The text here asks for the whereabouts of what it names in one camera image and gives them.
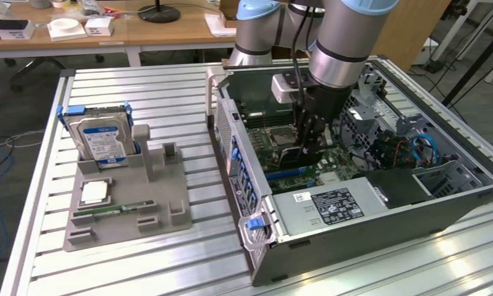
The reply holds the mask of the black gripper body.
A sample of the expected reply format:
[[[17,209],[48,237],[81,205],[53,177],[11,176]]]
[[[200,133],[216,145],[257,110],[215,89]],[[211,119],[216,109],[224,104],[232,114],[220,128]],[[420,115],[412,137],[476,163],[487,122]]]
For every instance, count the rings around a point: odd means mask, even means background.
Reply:
[[[298,99],[298,127],[304,130],[310,121],[314,129],[331,125],[339,119],[343,107],[351,97],[354,87],[308,87]]]

